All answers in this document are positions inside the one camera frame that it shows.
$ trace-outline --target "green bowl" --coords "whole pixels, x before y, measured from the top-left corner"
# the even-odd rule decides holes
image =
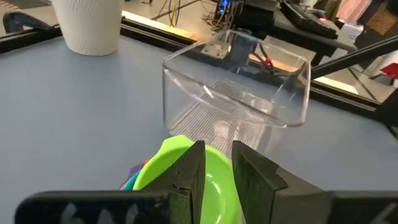
[[[193,141],[185,136],[166,139],[158,153],[142,168],[133,190],[140,190],[152,182],[192,144]],[[241,223],[231,161],[211,146],[206,146],[206,179],[200,221],[202,224]]]

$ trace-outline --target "wire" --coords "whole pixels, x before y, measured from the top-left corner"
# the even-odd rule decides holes
[[[162,11],[163,11],[164,7],[166,6],[166,4],[167,4],[167,0],[164,1],[162,8],[160,9],[159,13],[155,17],[156,19],[154,19],[155,21],[159,18],[160,13],[162,13]]]
[[[239,10],[239,15],[241,15],[242,14],[242,12],[243,12],[243,6],[246,4],[246,0],[241,0],[242,2],[241,2],[241,5],[240,5],[240,10]]]
[[[177,6],[177,15],[175,16],[175,26],[177,26],[178,18],[180,17],[180,7],[181,7],[181,0],[177,1],[178,1],[178,6]]]
[[[222,20],[222,18],[223,18],[223,16],[224,16],[224,14],[225,14],[225,11],[226,11],[226,6],[224,6],[223,13],[222,13],[222,15],[220,16],[220,18],[218,19],[218,21],[217,21],[217,23],[216,23],[216,25],[215,25],[215,26],[218,26],[218,24],[220,23],[220,21]]]
[[[209,14],[213,14],[213,12],[210,12],[209,10],[207,10],[207,8],[205,7],[205,5],[203,4],[203,0],[200,0],[200,4],[201,6],[204,8],[204,10],[209,13]]]
[[[200,1],[203,1],[204,3],[206,3],[206,4],[211,4],[211,5],[214,5],[214,6],[217,6],[218,5],[218,3],[215,3],[215,2],[213,2],[213,1],[204,1],[204,0],[200,0]]]
[[[231,1],[230,2],[230,6],[229,6],[229,12],[227,15],[227,18],[225,19],[225,25],[224,25],[224,29],[230,29],[232,27],[232,23],[234,20],[234,17],[236,15],[237,12],[237,1]]]
[[[172,18],[174,19],[174,16],[176,15],[176,13],[177,13],[177,0],[174,0],[174,10],[173,10],[173,16],[172,16]]]
[[[176,7],[177,7],[177,0],[174,0],[173,1],[173,12],[172,12],[172,22],[171,22],[171,26],[174,26],[174,27],[175,27],[175,25],[174,25],[173,21],[174,21]]]
[[[274,71],[270,68],[270,66],[268,66],[267,62],[264,61],[264,59],[259,54],[255,52],[252,52],[251,54],[253,54],[258,60],[260,60],[264,68],[267,69],[269,73],[271,73],[272,75],[274,74]]]
[[[172,10],[172,0],[169,0],[169,12]],[[174,16],[171,16],[170,13],[168,14],[169,16],[169,21],[170,21],[170,26],[174,26],[173,24],[173,18]]]
[[[271,73],[274,74],[275,73],[275,67],[274,67],[274,64],[272,63],[271,58],[268,57],[268,55],[267,55],[266,51],[264,50],[263,46],[261,44],[259,46],[260,46],[261,53],[266,58],[267,67],[269,67],[271,69]]]

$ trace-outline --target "pink object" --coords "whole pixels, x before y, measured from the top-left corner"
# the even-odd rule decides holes
[[[125,188],[126,184],[127,184],[127,181],[122,186],[120,186],[119,190],[122,190],[123,188]]]
[[[337,17],[345,21],[356,23],[368,8],[372,0],[342,0]]]

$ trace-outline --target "desk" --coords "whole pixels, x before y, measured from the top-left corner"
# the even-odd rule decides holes
[[[354,86],[346,84],[346,83],[343,83],[343,82],[339,82],[339,81],[333,80],[331,78],[319,77],[319,78],[316,78],[315,81],[322,82],[324,84],[339,88],[340,90],[344,90],[344,91],[347,91],[347,92],[350,92],[350,93],[354,93],[355,95],[359,94]]]
[[[195,41],[205,40],[206,39],[205,36],[198,35],[198,34],[192,34],[192,33],[188,32],[188,31],[183,30],[183,29],[179,29],[179,28],[176,28],[176,27],[168,26],[168,25],[163,24],[161,22],[153,21],[151,19],[148,19],[148,18],[143,17],[143,16],[139,16],[139,15],[131,13],[131,12],[122,11],[122,16],[124,16],[126,19],[129,19],[131,21],[139,22],[141,24],[144,24],[144,25],[147,25],[147,26],[151,26],[153,28],[160,29],[160,30],[163,30],[163,31],[166,31],[166,32],[170,32],[170,33],[175,34],[175,35],[186,37],[188,39],[192,39],[192,40],[195,40]]]
[[[338,29],[331,21],[326,23],[332,28]],[[280,10],[275,11],[275,24],[270,35],[316,52],[317,54],[311,62],[312,66],[318,65],[323,56],[332,56],[337,48],[349,52],[357,49],[352,41],[344,35],[339,35],[336,40],[333,40],[296,28]]]
[[[168,54],[121,37],[104,57],[73,53],[62,38],[0,55],[3,223],[34,192],[117,189],[157,152],[169,137],[160,65]],[[398,189],[398,141],[378,122],[311,100],[302,127],[270,134],[284,143],[267,156],[322,189]]]

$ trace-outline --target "blue light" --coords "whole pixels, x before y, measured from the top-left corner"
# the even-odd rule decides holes
[[[221,6],[226,7],[228,5],[228,1],[227,0],[223,0],[221,2]]]

